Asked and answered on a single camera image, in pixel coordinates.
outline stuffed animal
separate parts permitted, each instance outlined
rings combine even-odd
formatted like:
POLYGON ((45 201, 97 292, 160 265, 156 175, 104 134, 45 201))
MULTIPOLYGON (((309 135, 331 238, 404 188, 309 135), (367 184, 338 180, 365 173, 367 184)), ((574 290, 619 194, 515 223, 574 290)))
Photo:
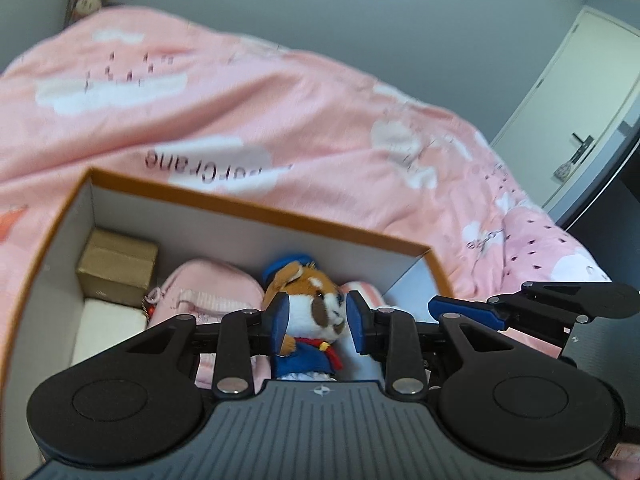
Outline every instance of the stuffed animal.
POLYGON ((272 265, 264 277, 267 307, 278 292, 289 295, 289 324, 273 359, 273 376, 293 381, 333 381, 342 368, 332 348, 344 331, 344 297, 308 256, 292 256, 272 265))
POLYGON ((101 0, 78 0, 74 8, 74 19, 84 18, 102 7, 101 0))

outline red scarf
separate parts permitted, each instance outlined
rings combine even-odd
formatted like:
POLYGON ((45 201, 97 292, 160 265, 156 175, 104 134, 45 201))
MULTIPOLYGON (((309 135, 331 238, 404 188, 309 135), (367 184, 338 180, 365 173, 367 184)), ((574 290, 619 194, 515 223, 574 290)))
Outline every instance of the red scarf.
POLYGON ((331 366, 334 367, 334 370, 336 371, 342 370, 342 361, 340 361, 340 357, 335 352, 334 347, 332 347, 327 341, 324 341, 322 339, 309 339, 308 337, 297 337, 295 339, 296 341, 300 341, 301 343, 306 343, 318 349, 320 348, 320 345, 322 343, 324 343, 325 345, 328 345, 327 348, 322 351, 326 354, 327 358, 329 359, 329 362, 331 363, 331 366))

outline gray wall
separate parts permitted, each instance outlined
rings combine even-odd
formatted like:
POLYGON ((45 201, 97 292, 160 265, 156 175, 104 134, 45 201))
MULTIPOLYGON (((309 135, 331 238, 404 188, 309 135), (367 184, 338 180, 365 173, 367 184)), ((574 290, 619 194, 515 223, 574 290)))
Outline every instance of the gray wall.
POLYGON ((492 139, 586 0, 112 0, 313 50, 443 105, 492 139))
POLYGON ((62 30, 68 0, 0 0, 0 72, 34 43, 62 30))

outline blue outfit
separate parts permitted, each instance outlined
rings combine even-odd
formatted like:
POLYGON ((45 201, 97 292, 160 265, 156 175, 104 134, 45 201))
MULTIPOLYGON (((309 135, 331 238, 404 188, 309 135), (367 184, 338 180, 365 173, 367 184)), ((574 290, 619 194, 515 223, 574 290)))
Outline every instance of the blue outfit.
POLYGON ((284 357, 276 355, 273 358, 273 376, 276 378, 306 372, 335 374, 326 353, 308 343, 296 341, 296 349, 291 354, 284 357))

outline small brown box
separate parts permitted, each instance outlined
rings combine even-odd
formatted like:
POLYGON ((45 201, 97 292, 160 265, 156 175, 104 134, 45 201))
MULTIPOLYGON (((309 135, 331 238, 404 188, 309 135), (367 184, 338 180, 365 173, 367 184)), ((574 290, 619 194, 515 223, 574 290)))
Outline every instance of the small brown box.
POLYGON ((154 243, 94 229, 76 269, 85 297, 142 308, 157 256, 154 243))

